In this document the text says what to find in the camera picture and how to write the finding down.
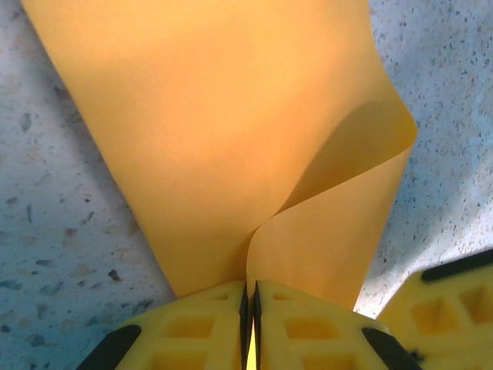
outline floor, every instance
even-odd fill
[[[493,1],[372,0],[420,127],[356,311],[419,268],[493,244]],[[0,3],[0,370],[73,369],[173,300],[18,0]]]

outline black strip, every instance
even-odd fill
[[[257,370],[260,370],[260,349],[262,348],[262,302],[260,302],[259,283],[255,283],[253,294],[253,323],[255,324],[255,354],[257,356]]]
[[[441,266],[429,268],[421,274],[421,280],[425,283],[433,283],[491,264],[493,264],[493,249],[442,264]]]
[[[142,329],[129,325],[112,331],[92,350],[76,370],[115,370]]]
[[[248,309],[248,292],[247,286],[243,289],[240,303],[240,353],[241,368],[247,369],[248,350],[250,348],[250,338],[252,336],[252,321]]]
[[[375,328],[363,328],[361,331],[388,370],[422,370],[392,335]]]

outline black rubber edge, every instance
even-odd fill
[[[142,329],[129,325],[112,331],[92,350],[76,370],[115,370]]]
[[[248,304],[247,286],[243,289],[240,302],[240,355],[241,368],[247,369],[248,350],[250,349],[250,338],[252,336],[252,320]]]
[[[392,335],[375,328],[361,331],[388,370],[423,370]]]
[[[442,264],[441,266],[429,268],[421,274],[421,281],[424,283],[434,283],[490,265],[493,265],[493,249]]]
[[[260,301],[259,283],[255,283],[253,294],[253,323],[255,324],[255,355],[257,356],[257,370],[260,370],[260,356],[262,349],[262,302]]]

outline square hole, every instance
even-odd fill
[[[358,370],[354,355],[303,355],[304,370]]]
[[[459,298],[475,324],[493,322],[493,294],[487,287],[464,291]]]
[[[439,335],[459,329],[453,308],[443,298],[416,304],[411,314],[419,331],[425,335]]]
[[[213,330],[213,316],[182,316],[175,318],[163,330],[166,338],[208,338]]]
[[[275,301],[292,301],[294,298],[284,293],[274,293]]]
[[[227,301],[227,299],[230,297],[230,294],[227,291],[224,291],[223,293],[219,293],[217,295],[213,295],[209,299],[212,301]]]
[[[338,339],[339,333],[326,318],[288,318],[284,322],[289,339]]]
[[[149,370],[203,370],[207,353],[177,351],[156,353]]]

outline paper sheet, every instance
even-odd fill
[[[181,297],[352,308],[417,130],[365,0],[22,0]]]

